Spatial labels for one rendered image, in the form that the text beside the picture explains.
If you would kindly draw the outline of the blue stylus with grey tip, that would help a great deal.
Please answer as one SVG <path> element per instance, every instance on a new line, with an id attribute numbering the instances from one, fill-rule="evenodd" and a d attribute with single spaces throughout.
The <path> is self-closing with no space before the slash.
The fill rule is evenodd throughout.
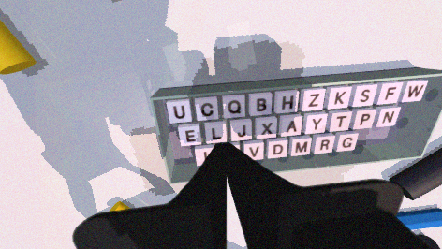
<path id="1" fill-rule="evenodd" d="M 413 212 L 398 212 L 396 217 L 410 230 L 442 227 L 442 209 L 439 208 Z"/>

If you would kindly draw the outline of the grey keyboard with white letter keys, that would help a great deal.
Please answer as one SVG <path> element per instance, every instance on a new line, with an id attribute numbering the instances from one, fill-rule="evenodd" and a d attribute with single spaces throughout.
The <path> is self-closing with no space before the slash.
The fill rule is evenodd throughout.
<path id="1" fill-rule="evenodd" d="M 275 174 L 423 158 L 442 116 L 442 69 L 410 67 L 159 88 L 150 97 L 169 185 L 216 143 Z"/>

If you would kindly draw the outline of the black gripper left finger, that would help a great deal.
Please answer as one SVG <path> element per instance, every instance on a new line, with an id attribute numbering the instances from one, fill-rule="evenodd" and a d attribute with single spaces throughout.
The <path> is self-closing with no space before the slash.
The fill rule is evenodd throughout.
<path id="1" fill-rule="evenodd" d="M 216 143 L 168 203 L 100 212 L 73 231 L 77 249 L 227 249 L 227 173 Z"/>

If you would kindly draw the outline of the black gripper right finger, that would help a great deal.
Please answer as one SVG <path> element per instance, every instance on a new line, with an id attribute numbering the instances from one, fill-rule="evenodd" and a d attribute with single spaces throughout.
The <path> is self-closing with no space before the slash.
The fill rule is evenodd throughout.
<path id="1" fill-rule="evenodd" d="M 223 143 L 228 185 L 247 249 L 290 249 L 299 223 L 374 213 L 397 215 L 403 189 L 382 179 L 299 186 Z"/>

